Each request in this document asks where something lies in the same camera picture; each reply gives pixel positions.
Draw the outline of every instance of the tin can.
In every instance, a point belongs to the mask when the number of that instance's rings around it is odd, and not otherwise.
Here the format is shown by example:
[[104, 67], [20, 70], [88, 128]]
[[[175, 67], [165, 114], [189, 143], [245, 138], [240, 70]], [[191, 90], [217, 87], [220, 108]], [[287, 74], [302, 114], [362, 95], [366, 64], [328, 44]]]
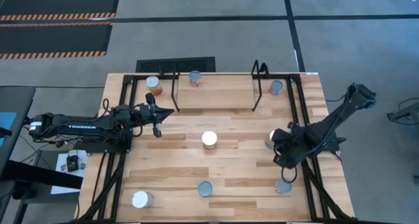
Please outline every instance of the tin can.
[[291, 191], [292, 185], [281, 178], [275, 182], [274, 188], [278, 194], [287, 194]]
[[158, 96], [159, 94], [163, 92], [163, 88], [162, 86], [160, 86], [160, 82], [157, 77], [155, 76], [147, 77], [146, 83], [147, 83], [147, 87], [149, 88], [153, 96]]
[[136, 208], [149, 208], [154, 201], [153, 194], [147, 191], [135, 192], [132, 197], [132, 205]]
[[198, 186], [198, 192], [202, 197], [211, 196], [212, 190], [212, 184], [209, 181], [203, 181]]
[[275, 133], [275, 130], [269, 133], [269, 136], [266, 137], [264, 143], [268, 147], [268, 149], [274, 149], [274, 142], [272, 141], [272, 137]]
[[277, 96], [281, 93], [282, 86], [283, 85], [281, 81], [278, 81], [278, 80], [272, 81], [272, 83], [270, 84], [269, 92], [273, 94], [274, 96]]
[[207, 131], [202, 134], [202, 145], [205, 149], [214, 149], [217, 147], [217, 134], [212, 131]]
[[192, 86], [199, 86], [199, 84], [202, 83], [202, 76], [201, 73], [198, 71], [191, 71], [189, 73], [189, 82], [191, 83]]

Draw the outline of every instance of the blue can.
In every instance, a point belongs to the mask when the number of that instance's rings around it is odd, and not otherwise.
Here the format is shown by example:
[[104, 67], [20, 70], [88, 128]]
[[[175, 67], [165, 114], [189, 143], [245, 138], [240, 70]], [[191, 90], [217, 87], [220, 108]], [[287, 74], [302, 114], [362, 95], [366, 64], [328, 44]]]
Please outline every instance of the blue can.
[[281, 93], [282, 90], [282, 83], [278, 80], [272, 81], [270, 84], [269, 92], [273, 94], [274, 96], [277, 96]]

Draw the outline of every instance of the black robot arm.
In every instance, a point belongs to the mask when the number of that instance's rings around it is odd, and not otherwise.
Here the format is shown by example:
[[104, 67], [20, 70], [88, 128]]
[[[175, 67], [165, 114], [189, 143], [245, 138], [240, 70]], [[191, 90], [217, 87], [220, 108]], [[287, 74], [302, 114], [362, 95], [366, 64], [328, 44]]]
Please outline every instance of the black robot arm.
[[275, 143], [274, 162], [285, 168], [294, 168], [306, 157], [312, 158], [322, 151], [336, 151], [345, 139], [336, 138], [335, 129], [359, 109], [375, 104], [375, 93], [362, 84], [352, 84], [344, 102], [329, 116], [305, 128], [290, 124], [291, 133], [277, 129], [272, 137]]
[[108, 115], [100, 117], [74, 117], [61, 114], [45, 113], [30, 120], [29, 135], [36, 142], [54, 136], [76, 136], [81, 141], [77, 149], [88, 153], [125, 153], [129, 152], [133, 136], [132, 129], [146, 124], [153, 124], [153, 134], [161, 137], [159, 125], [171, 115], [173, 109], [163, 109], [155, 104], [151, 93], [146, 94], [148, 105], [141, 103], [134, 108], [118, 105], [107, 109], [106, 99], [103, 107]]

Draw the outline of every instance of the gray concrete floor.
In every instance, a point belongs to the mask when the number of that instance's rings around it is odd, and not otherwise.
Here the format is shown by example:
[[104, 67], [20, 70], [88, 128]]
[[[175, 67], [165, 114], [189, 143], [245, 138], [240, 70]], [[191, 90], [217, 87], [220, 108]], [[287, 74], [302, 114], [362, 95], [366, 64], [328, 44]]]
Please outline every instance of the gray concrete floor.
[[[418, 14], [419, 0], [291, 0], [295, 15]], [[283, 0], [120, 0], [117, 17], [284, 15]], [[298, 21], [307, 71], [319, 72], [326, 98], [352, 83], [377, 93], [377, 105], [339, 129], [342, 159], [358, 218], [417, 223], [419, 132], [387, 121], [405, 98], [417, 97], [419, 20]], [[110, 72], [134, 72], [136, 60], [215, 56], [218, 71], [249, 71], [254, 59], [271, 71], [297, 71], [286, 21], [115, 24], [101, 58], [0, 61], [1, 85], [103, 86]], [[101, 89], [38, 89], [29, 116], [51, 111], [94, 115]], [[338, 104], [328, 103], [333, 110]], [[12, 159], [32, 153], [18, 141]], [[11, 223], [11, 201], [3, 223]], [[75, 204], [30, 205], [24, 223], [73, 217]]]

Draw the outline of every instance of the butcher block table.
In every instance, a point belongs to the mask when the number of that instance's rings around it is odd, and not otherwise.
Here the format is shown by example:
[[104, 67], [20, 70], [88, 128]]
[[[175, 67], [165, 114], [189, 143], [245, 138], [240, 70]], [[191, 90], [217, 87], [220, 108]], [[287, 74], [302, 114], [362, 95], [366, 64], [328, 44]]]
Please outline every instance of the butcher block table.
[[[112, 107], [118, 105], [123, 77], [122, 73], [108, 74], [103, 98], [107, 98]], [[328, 111], [319, 75], [301, 73], [301, 79], [310, 122], [324, 119]], [[117, 222], [310, 221], [300, 165], [290, 193], [278, 194], [274, 189], [275, 182], [281, 177], [281, 168], [272, 162], [274, 152], [265, 146], [264, 140], [272, 130], [286, 129], [293, 118], [285, 80], [279, 96], [269, 93], [271, 82], [261, 80], [263, 96], [254, 112], [251, 109], [205, 109], [205, 105], [201, 105], [201, 109], [181, 108], [179, 113], [173, 113], [163, 122], [161, 138], [153, 136], [151, 125], [144, 126], [142, 136], [134, 138], [131, 151], [126, 156]], [[156, 96], [156, 104], [175, 109], [170, 97], [172, 80], [161, 80], [160, 84], [163, 93]], [[178, 92], [181, 90], [178, 84], [176, 80], [175, 97], [182, 93]], [[257, 80], [253, 80], [253, 90], [256, 100], [259, 96]], [[145, 81], [139, 81], [135, 104], [145, 102], [148, 92]], [[293, 92], [299, 120], [303, 122], [294, 83]], [[193, 94], [191, 97], [194, 104], [200, 98], [206, 101], [205, 94]], [[179, 105], [187, 104], [180, 102], [179, 98], [177, 101]], [[218, 136], [217, 147], [213, 150], [202, 147], [201, 135], [207, 130], [216, 132]], [[94, 154], [88, 159], [79, 197], [81, 214], [91, 204], [101, 157], [102, 154]], [[318, 158], [326, 190], [344, 212], [353, 216], [340, 161], [326, 152]], [[101, 170], [96, 196], [101, 191], [105, 171], [106, 162]], [[286, 178], [293, 176], [294, 170], [285, 170]], [[213, 194], [210, 197], [199, 195], [198, 185], [202, 181], [212, 183]], [[154, 195], [151, 208], [137, 209], [132, 206], [132, 195], [137, 191], [148, 191]], [[321, 217], [319, 195], [314, 186], [313, 193], [316, 210]], [[112, 197], [113, 190], [107, 199], [105, 217], [111, 213]]]

